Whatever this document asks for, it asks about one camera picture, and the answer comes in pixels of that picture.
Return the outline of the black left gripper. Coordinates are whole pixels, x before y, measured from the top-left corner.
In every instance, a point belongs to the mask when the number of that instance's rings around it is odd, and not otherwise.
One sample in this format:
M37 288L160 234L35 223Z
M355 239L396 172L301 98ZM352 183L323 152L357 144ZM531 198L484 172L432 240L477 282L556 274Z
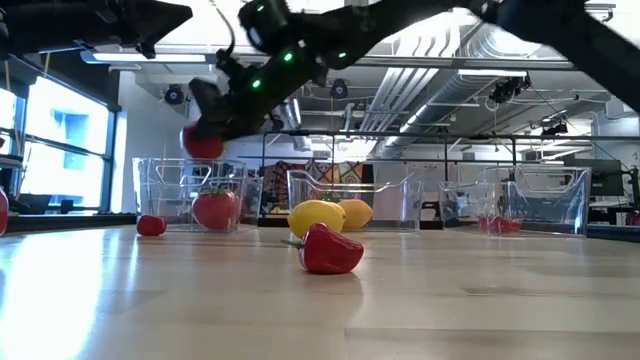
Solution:
M136 36L135 50L155 58L158 41L193 16L189 6L160 0L64 0L69 16L64 50L91 50L96 46L121 44L124 10Z

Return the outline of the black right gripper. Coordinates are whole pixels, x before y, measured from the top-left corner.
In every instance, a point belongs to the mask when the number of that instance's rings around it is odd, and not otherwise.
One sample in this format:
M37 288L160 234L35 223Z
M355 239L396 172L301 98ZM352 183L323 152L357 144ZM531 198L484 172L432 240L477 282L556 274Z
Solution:
M299 44L287 46L240 81L228 77L223 96L213 82L194 78L188 84L199 110L194 137L219 135L222 141L257 135L265 116L297 88L320 76L320 64Z

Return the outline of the orange lemon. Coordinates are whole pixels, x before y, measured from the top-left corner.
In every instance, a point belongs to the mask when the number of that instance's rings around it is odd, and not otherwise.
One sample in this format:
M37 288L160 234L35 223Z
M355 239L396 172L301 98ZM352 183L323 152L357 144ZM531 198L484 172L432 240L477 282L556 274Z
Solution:
M373 209L360 199L346 199L339 202L345 209L347 219L345 230L357 230L364 227L373 217Z

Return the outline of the clear plastic bin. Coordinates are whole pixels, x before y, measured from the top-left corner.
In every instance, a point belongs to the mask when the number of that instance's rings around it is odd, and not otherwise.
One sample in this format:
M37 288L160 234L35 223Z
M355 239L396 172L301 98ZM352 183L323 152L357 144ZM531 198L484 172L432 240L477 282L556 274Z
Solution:
M133 186L140 215L162 217L174 232L233 233L258 223L263 179L236 160L135 158ZM227 189L237 198L237 220L229 231L198 224L192 203L204 190Z
M287 172L289 210L307 200L339 203L360 199L373 209L361 229L345 231L417 232L420 229L423 186L410 174L402 180L374 184L321 183L303 170Z
M439 184L439 215L445 229L490 238L584 237L588 222L591 169L556 165L495 166L472 182ZM505 217L519 232L485 234L478 220Z

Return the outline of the clear plastic tray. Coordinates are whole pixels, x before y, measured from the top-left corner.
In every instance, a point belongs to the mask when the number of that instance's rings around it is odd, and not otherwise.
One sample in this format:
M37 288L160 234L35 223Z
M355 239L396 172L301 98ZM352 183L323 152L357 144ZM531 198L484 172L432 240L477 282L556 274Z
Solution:
M137 217L132 214L18 215L9 218L5 233L105 228L136 223ZM589 224L586 234L592 239L640 244L640 227L638 226Z

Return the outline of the short ceiling light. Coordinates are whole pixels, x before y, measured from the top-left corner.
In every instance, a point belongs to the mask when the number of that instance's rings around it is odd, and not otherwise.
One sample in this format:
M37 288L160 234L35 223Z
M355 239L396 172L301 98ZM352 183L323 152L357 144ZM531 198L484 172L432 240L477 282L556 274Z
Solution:
M498 70L498 69L459 69L461 76L487 76L487 77L526 77L527 71Z

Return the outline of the dark background monitor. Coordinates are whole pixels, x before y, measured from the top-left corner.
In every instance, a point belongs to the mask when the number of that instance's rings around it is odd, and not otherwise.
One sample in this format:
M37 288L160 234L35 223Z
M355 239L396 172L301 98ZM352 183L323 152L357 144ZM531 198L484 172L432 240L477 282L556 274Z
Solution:
M619 160L573 158L565 160L564 165L591 169L591 196L622 196L624 194Z

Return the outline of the colourful wall tapestry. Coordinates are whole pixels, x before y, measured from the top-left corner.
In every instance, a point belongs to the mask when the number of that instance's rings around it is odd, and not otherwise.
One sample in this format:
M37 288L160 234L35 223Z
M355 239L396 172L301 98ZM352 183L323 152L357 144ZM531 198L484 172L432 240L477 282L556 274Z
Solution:
M309 160L297 164L278 161L274 165L262 167L264 174L261 196L261 212L275 213L277 210L288 210L288 170L303 170L321 183L354 183L370 184L373 182L374 170L371 164L360 162L318 162Z

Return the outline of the silver ventilation duct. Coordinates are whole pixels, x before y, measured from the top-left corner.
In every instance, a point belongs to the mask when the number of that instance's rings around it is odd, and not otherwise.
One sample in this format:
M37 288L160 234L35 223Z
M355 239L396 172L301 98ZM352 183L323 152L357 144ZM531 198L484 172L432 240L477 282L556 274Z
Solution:
M525 59L540 49L497 27L483 26L462 42L457 54L480 59ZM402 110L410 113L401 118L402 132L424 133L442 122L481 91L502 77L461 76L459 69L439 69L430 81Z

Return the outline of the black overhead rack rail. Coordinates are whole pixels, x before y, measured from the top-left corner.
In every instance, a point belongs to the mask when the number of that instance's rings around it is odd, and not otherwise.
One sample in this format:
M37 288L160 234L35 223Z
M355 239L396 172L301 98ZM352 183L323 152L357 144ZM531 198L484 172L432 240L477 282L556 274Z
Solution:
M288 136L295 140L296 138L306 139L309 137L325 137L330 140L330 155L328 157L297 157L297 156L268 156L267 155L267 140L266 138L269 135L274 134L274 140L279 138L280 136ZM344 155L344 158L347 161L353 162L371 162L371 161L400 161L399 156L391 156L386 155L386 152L391 148L402 148L404 149L406 146L409 146L409 142L405 141L405 138L408 140L425 140L428 139L430 142L441 141L443 146L443 156L442 162L448 164L450 159L448 157L448 153L452 151L460 142L463 141L471 141L471 142L484 142L484 143L502 143L505 140L510 142L510 145L505 145L505 148L508 149L512 154L512 159L507 160L507 163L511 162L512 164L519 163L517 159L517 146L519 140L531 140L538 141L541 143L541 147L553 147L554 144L559 145L561 142L563 143L571 143L571 142L589 142L593 147L598 147L600 142L637 142L640 143L640 136L587 136L587 135L518 135L518 134L495 134L495 133L479 133L479 134L464 134L464 133L445 133L445 132L436 132L436 133L400 133L400 132L365 132L365 131L307 131L307 130L281 130L281 131L267 131L261 134L261 152L258 156L258 159L261 161L261 165L264 166L267 159L274 158L275 160L320 160L320 161L330 161L331 163L335 162L335 156L337 154L336 149L336 141L337 140L345 140L345 141L355 141L362 140L364 142L374 141L375 144L371 148L374 150L378 143L381 143L382 149L380 154L370 155L366 153L364 155L357 155L355 150L348 150L347 154Z

